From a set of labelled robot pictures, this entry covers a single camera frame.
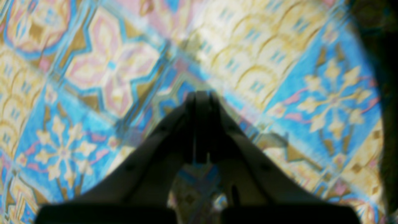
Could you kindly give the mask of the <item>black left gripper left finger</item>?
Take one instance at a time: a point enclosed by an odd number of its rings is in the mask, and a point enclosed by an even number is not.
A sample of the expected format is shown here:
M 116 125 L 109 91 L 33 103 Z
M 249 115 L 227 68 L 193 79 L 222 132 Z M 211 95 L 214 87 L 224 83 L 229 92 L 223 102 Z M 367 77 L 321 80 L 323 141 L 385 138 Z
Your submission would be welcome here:
M 177 224 L 168 195 L 195 159 L 197 92 L 162 119 L 109 176 L 64 203 L 43 206 L 36 224 Z

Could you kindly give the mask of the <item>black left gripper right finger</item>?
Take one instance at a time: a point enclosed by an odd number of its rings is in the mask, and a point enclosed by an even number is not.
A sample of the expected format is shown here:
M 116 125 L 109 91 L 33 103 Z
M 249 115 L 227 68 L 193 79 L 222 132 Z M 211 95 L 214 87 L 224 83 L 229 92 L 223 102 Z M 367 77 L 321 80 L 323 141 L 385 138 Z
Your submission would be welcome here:
M 202 157 L 215 164 L 228 206 L 222 224 L 359 224 L 349 206 L 304 190 L 241 131 L 214 92 L 202 92 Z

